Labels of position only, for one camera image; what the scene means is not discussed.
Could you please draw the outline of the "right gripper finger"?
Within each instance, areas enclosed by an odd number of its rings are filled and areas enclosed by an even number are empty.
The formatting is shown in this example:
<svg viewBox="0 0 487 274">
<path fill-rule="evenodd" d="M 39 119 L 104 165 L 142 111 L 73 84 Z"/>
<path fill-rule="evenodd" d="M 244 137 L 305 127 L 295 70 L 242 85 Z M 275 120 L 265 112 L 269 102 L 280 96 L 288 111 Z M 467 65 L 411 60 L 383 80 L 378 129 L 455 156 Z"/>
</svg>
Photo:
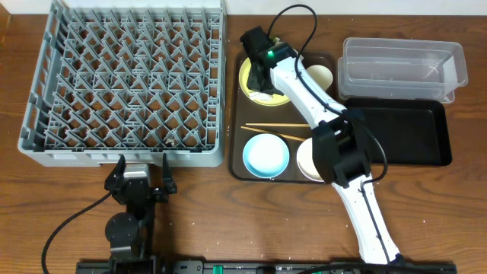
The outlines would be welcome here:
<svg viewBox="0 0 487 274">
<path fill-rule="evenodd" d="M 268 72 L 266 75 L 266 93 L 270 95 L 283 95 L 284 93 L 280 91 L 276 85 L 272 82 L 271 74 Z"/>
<path fill-rule="evenodd" d="M 258 62 L 250 64 L 247 87 L 252 91 L 265 92 L 267 88 L 268 70 Z"/>
</svg>

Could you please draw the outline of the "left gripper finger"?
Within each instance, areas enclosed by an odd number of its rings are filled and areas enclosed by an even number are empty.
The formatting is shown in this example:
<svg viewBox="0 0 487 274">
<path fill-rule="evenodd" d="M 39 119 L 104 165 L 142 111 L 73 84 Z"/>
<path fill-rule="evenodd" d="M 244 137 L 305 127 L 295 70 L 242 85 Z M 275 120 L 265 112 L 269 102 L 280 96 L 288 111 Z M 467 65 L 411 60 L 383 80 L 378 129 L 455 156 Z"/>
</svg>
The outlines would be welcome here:
<svg viewBox="0 0 487 274">
<path fill-rule="evenodd" d="M 108 177 L 105 179 L 104 182 L 104 189 L 107 191 L 114 191 L 119 182 L 123 180 L 123 174 L 126 168 L 126 159 L 123 155 L 119 157 L 119 160 L 114 167 L 114 169 L 111 171 L 111 173 L 108 175 Z"/>
<path fill-rule="evenodd" d="M 176 194 L 177 193 L 177 184 L 175 179 L 173 178 L 172 171 L 167 159 L 167 155 L 163 154 L 162 159 L 162 182 L 164 184 L 164 188 L 168 194 Z"/>
</svg>

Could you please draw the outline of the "light blue bowl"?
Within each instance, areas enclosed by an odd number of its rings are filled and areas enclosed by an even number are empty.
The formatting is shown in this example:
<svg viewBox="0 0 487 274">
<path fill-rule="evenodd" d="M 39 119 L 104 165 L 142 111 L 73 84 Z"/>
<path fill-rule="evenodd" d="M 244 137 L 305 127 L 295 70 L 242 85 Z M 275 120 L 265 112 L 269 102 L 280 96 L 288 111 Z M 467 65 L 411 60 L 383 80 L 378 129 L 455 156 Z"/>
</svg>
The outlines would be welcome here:
<svg viewBox="0 0 487 274">
<path fill-rule="evenodd" d="M 243 147 L 245 168 L 255 177 L 272 179 L 282 174 L 290 161 L 287 144 L 277 135 L 262 133 L 252 137 Z"/>
</svg>

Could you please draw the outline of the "pink white bowl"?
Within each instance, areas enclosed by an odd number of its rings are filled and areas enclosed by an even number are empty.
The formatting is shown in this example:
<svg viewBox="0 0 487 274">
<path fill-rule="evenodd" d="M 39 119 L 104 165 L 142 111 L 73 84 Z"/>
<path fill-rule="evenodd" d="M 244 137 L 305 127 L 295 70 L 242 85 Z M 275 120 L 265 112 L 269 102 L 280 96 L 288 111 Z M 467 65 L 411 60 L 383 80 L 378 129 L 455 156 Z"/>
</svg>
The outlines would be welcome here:
<svg viewBox="0 0 487 274">
<path fill-rule="evenodd" d="M 307 179 L 320 183 L 324 182 L 314 166 L 312 139 L 306 139 L 299 145 L 296 158 L 299 170 Z"/>
</svg>

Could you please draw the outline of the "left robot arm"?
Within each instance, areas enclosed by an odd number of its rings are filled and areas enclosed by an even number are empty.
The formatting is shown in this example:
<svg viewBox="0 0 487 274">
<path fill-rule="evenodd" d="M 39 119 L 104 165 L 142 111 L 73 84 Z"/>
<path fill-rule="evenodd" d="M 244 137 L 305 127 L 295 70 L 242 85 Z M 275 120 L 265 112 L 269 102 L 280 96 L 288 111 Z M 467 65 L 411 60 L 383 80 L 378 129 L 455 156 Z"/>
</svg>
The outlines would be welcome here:
<svg viewBox="0 0 487 274">
<path fill-rule="evenodd" d="M 126 164 L 121 156 L 104 188 L 126 210 L 107 222 L 105 236 L 110 242 L 110 273 L 166 273 L 163 260 L 153 254 L 155 206 L 177 193 L 167 157 L 162 158 L 162 186 L 151 185 L 147 164 Z"/>
</svg>

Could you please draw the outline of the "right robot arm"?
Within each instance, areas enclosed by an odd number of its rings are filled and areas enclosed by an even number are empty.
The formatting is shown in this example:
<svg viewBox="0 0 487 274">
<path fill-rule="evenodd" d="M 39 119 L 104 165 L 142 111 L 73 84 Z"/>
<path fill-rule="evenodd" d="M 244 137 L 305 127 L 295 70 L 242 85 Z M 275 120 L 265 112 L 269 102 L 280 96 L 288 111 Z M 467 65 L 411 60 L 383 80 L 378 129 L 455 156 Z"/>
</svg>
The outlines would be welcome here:
<svg viewBox="0 0 487 274">
<path fill-rule="evenodd" d="M 331 98 L 301 62 L 301 53 L 275 42 L 261 28 L 246 31 L 240 42 L 252 65 L 249 88 L 285 95 L 312 130 L 312 160 L 325 183 L 342 199 L 366 263 L 387 265 L 398 260 L 374 195 L 368 141 L 361 121 Z"/>
</svg>

